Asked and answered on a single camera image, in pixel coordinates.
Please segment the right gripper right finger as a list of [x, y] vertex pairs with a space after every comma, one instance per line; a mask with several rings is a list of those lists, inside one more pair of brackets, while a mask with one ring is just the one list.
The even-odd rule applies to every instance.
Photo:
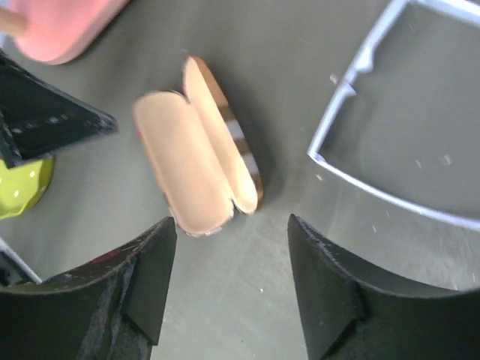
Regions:
[[296, 215], [289, 257], [310, 359], [477, 359], [479, 291], [402, 277]]

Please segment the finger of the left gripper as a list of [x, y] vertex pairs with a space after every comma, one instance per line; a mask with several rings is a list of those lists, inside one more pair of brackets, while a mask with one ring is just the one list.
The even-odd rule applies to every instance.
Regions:
[[1, 159], [8, 168], [118, 131], [111, 115], [38, 79], [1, 53]]

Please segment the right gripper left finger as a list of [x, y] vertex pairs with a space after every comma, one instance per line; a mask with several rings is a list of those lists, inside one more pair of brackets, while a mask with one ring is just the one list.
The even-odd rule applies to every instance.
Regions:
[[1, 288], [1, 358], [150, 359], [176, 240], [175, 221], [165, 217], [81, 266]]

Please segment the plaid glasses case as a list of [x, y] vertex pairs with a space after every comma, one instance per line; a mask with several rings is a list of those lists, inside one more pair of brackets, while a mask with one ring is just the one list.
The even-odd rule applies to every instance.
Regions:
[[220, 230], [264, 198], [260, 170], [214, 74], [196, 55], [183, 91], [152, 91], [133, 104], [145, 153], [178, 226], [190, 236]]

